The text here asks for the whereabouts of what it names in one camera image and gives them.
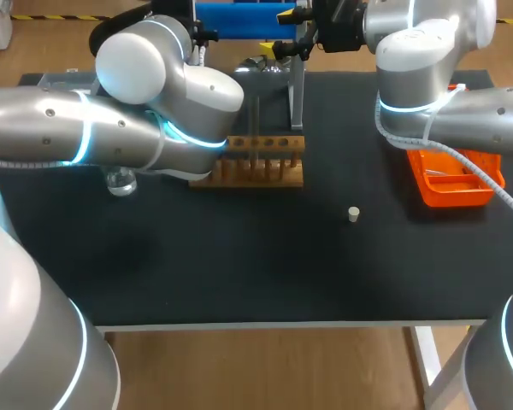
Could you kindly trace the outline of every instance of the black table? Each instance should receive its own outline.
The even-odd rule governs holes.
[[[240,80],[271,96],[264,132],[285,121],[283,80]],[[485,319],[513,292],[513,213],[498,198],[427,208],[374,128],[375,97],[373,73],[307,75],[302,190],[139,176],[115,198],[95,167],[0,170],[0,188],[27,250],[95,325]],[[503,173],[513,195],[513,159]]]

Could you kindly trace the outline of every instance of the white cable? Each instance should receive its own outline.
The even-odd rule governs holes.
[[[200,48],[199,48],[199,66],[201,67],[205,67],[205,51],[207,50],[207,48],[202,45]]]
[[[487,173],[485,173],[482,169],[477,167],[472,161],[468,158],[460,154],[455,149],[452,149],[442,143],[438,143],[436,141],[423,140],[420,138],[405,138],[399,137],[397,135],[393,135],[390,132],[386,131],[382,126],[380,121],[380,93],[376,98],[376,107],[374,111],[374,123],[376,124],[376,128],[384,137],[386,137],[389,141],[393,141],[394,143],[408,144],[408,145],[420,145],[424,148],[434,148],[439,149],[446,154],[453,156],[458,161],[460,161],[467,169],[469,169],[472,173],[477,175],[480,179],[482,179],[485,184],[487,184],[501,199],[504,201],[511,209],[513,209],[513,197],[508,194],[501,186],[499,186],[496,181],[494,181]]]
[[[465,91],[466,86],[465,84],[458,84],[456,88],[450,92],[448,92],[446,95],[444,95],[437,104],[433,106],[433,112],[429,117],[427,118],[426,127],[424,128],[424,135],[422,139],[424,141],[429,140],[429,133],[431,132],[431,125],[435,121],[435,118],[437,117],[437,113],[459,92],[459,91]]]
[[[0,168],[8,169],[47,169],[47,168],[63,168],[63,167],[89,167],[92,164],[68,164],[63,161],[52,162],[17,162],[17,161],[1,161]]]

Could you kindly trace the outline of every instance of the wooden test tube rack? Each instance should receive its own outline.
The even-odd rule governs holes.
[[[304,136],[232,136],[211,174],[190,182],[193,188],[292,188],[304,185],[301,155]],[[229,153],[271,156],[277,153],[289,159],[231,159]]]

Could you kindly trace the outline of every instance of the wooden floor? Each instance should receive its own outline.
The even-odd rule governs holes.
[[[16,14],[114,15],[136,0],[15,0]],[[498,16],[513,18],[513,0],[498,0]],[[87,39],[95,23],[16,21],[0,52],[0,86],[22,73],[93,69]],[[211,64],[231,70],[258,53],[255,42],[220,42]],[[498,26],[493,44],[462,68],[486,68],[496,85],[513,85],[513,26]],[[374,70],[366,51],[313,54],[309,70]],[[434,329],[444,362],[463,328]],[[123,377],[120,410],[419,409],[404,334],[399,328],[208,331],[120,334],[115,351]],[[467,408],[463,400],[452,409]]]

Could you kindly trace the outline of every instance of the orange plastic container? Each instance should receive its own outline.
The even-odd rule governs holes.
[[[467,149],[458,152],[468,157],[502,188],[501,155]],[[494,192],[461,162],[435,150],[407,151],[412,172],[424,202],[432,208],[479,207],[486,205]]]

